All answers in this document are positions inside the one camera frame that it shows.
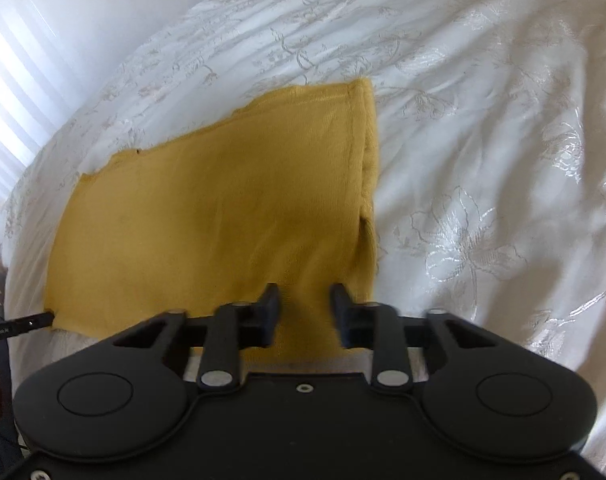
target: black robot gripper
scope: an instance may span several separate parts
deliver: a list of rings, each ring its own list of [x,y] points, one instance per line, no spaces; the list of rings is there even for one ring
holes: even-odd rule
[[[209,317],[166,313],[29,377],[14,399],[32,455],[9,480],[604,480],[578,451],[596,399],[574,372],[442,311],[423,319],[330,291],[363,374],[248,374],[278,287]],[[196,382],[183,381],[203,347]],[[414,382],[408,348],[429,379]]]

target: black cable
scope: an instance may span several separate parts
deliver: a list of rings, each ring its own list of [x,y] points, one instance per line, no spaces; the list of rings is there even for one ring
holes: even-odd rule
[[[29,447],[21,446],[18,442],[12,442],[9,438],[7,438],[6,436],[4,436],[4,434],[2,434],[1,432],[0,432],[0,438],[2,440],[6,441],[11,446],[16,446],[19,449],[24,449],[25,451],[29,451],[30,450]]]

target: white bedsheet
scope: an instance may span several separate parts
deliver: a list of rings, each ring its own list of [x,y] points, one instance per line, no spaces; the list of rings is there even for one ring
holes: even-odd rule
[[[444,306],[578,370],[600,404],[584,453],[606,472],[606,0],[198,4],[123,63],[14,189],[0,214],[6,315],[42,309],[80,173],[269,89],[357,76],[375,86],[380,132],[377,300],[408,315]],[[14,387],[88,343],[11,340]]]

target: silver screw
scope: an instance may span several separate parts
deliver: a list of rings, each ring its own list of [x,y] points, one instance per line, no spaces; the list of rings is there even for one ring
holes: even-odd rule
[[[301,394],[310,394],[314,391],[314,387],[311,384],[299,384],[296,390]]]
[[[400,370],[385,370],[376,376],[376,380],[383,386],[403,386],[410,380],[409,375]]]
[[[45,471],[41,471],[37,469],[36,471],[32,471],[30,475],[30,480],[52,480]]]
[[[200,377],[200,382],[212,388],[220,388],[221,386],[227,386],[232,382],[234,378],[231,373],[225,372],[224,370],[212,370],[205,372]]]

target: yellow cloth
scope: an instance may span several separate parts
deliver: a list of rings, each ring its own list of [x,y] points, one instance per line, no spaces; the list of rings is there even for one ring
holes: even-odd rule
[[[84,174],[49,257],[54,326],[103,338],[165,310],[284,305],[260,362],[336,355],[328,300],[367,301],[376,266],[378,145],[371,84],[269,92],[228,119]]]

